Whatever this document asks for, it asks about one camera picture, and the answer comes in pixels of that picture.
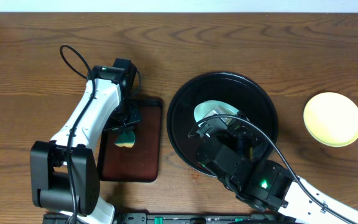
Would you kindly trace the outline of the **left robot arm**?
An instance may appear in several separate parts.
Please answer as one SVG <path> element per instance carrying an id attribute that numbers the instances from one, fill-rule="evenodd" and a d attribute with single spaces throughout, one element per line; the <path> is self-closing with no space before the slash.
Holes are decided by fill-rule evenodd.
<path id="1" fill-rule="evenodd" d="M 30 174 L 36 207 L 68 215 L 67 223 L 113 222 L 115 208 L 100 196 L 94 150 L 102 133 L 128 133 L 141 121 L 131 99 L 138 74 L 129 59 L 94 66 L 65 125 L 48 142 L 34 143 Z"/>

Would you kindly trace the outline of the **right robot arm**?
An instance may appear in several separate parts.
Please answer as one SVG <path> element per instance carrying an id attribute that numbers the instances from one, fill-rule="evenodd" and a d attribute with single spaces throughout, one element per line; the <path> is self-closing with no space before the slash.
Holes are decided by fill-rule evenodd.
<path id="1" fill-rule="evenodd" d="M 226 114 L 208 116 L 197 121 L 188 136 L 196 135 L 203 138 L 197 162 L 250 207 L 277 212 L 297 223 L 358 223 L 358 210 L 296 175 L 276 144 L 249 120 Z M 243 139 L 268 143 L 282 163 L 246 156 Z"/>

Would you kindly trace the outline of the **green yellow sponge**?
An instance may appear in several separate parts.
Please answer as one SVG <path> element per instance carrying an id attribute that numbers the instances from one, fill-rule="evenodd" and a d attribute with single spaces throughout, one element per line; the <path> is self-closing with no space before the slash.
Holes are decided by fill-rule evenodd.
<path id="1" fill-rule="evenodd" d="M 128 147 L 132 148 L 135 144 L 135 134 L 132 130 L 123 131 L 119 134 L 114 142 L 118 147 Z"/>

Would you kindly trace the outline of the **light blue plate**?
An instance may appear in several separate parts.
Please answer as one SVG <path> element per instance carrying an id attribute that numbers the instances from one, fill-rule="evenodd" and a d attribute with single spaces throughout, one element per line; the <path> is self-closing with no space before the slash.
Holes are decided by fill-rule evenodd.
<path id="1" fill-rule="evenodd" d="M 203 103 L 200 103 L 199 105 L 197 105 L 194 109 L 193 115 L 195 118 L 195 121 L 198 122 L 199 120 L 203 119 L 203 118 L 207 118 L 208 113 L 215 107 L 215 106 L 220 106 L 222 108 L 225 108 L 229 111 L 231 111 L 232 115 L 236 115 L 239 110 L 233 106 L 231 106 L 228 103 L 222 102 L 222 101 L 217 101 L 217 100 L 208 100 L 205 101 Z"/>

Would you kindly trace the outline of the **yellow plate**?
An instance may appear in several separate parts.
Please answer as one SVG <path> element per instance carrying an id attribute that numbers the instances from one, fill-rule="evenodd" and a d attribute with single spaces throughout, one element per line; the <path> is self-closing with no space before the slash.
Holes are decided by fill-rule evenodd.
<path id="1" fill-rule="evenodd" d="M 303 121 L 310 135 L 327 146 L 344 147 L 358 139 L 358 107 L 339 93 L 312 97 L 304 107 Z"/>

